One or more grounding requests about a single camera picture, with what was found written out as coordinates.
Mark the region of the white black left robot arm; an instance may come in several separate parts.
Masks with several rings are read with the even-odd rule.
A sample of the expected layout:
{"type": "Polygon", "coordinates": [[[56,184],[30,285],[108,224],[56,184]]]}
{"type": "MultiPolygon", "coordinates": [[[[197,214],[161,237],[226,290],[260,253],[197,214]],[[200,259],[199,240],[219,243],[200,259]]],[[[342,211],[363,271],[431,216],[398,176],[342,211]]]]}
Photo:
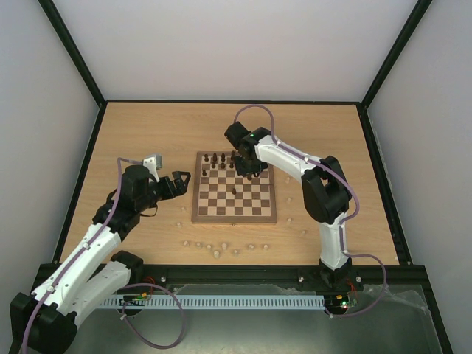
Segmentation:
{"type": "Polygon", "coordinates": [[[114,250],[145,210],[184,195],[190,178],[182,171],[158,177],[155,168],[143,164],[118,169],[117,188],[72,253],[31,294],[19,293],[10,303],[12,335],[22,353],[64,353],[85,319],[112,294],[158,286],[145,280],[142,258],[114,250]]]}

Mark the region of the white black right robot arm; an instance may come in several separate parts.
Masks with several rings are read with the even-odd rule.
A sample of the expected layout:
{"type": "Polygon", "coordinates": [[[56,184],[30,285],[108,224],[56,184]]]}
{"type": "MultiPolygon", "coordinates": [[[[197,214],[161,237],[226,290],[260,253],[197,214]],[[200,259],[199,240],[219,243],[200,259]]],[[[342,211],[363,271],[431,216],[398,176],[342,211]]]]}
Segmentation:
{"type": "Polygon", "coordinates": [[[281,142],[266,128],[249,131],[240,122],[231,124],[224,136],[237,151],[239,176],[260,175],[271,165],[301,184],[305,210],[319,223],[320,277],[328,288],[339,288],[352,265],[344,225],[352,194],[339,161],[332,156],[310,156],[281,142]]]}

